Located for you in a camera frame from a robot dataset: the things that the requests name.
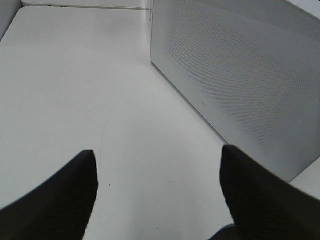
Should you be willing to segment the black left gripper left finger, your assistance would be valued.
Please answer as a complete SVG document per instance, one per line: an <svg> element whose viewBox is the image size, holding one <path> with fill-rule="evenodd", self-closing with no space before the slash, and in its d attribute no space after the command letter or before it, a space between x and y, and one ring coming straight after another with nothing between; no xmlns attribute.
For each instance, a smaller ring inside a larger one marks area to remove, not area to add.
<svg viewBox="0 0 320 240"><path fill-rule="evenodd" d="M83 150L0 211L2 240L82 240L98 195L93 150Z"/></svg>

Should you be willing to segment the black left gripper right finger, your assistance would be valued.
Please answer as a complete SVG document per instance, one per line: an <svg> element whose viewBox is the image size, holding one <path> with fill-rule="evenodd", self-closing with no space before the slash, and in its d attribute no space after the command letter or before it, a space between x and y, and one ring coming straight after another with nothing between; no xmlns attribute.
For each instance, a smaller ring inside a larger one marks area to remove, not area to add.
<svg viewBox="0 0 320 240"><path fill-rule="evenodd" d="M233 223L215 240L318 240L320 201L289 185L234 145L221 151L219 181Z"/></svg>

